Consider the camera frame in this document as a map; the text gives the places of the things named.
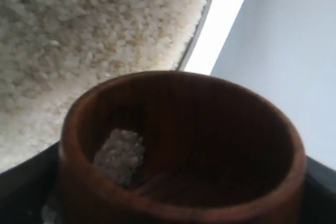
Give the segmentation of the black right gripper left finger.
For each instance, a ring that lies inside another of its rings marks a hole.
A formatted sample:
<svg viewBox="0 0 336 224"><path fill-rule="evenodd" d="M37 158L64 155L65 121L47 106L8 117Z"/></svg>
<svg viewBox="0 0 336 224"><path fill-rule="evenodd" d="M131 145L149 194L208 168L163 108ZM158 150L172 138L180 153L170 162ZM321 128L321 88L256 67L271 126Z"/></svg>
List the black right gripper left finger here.
<svg viewBox="0 0 336 224"><path fill-rule="evenodd" d="M1 173L1 223L42 223L41 211L54 186L58 144Z"/></svg>

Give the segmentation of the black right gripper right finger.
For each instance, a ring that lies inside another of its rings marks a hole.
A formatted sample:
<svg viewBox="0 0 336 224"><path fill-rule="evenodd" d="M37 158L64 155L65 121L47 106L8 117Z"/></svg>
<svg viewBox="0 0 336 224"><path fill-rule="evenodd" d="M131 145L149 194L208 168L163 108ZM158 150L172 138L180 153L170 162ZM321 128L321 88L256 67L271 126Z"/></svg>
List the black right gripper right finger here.
<svg viewBox="0 0 336 224"><path fill-rule="evenodd" d="M335 170L307 158L301 224L336 224Z"/></svg>

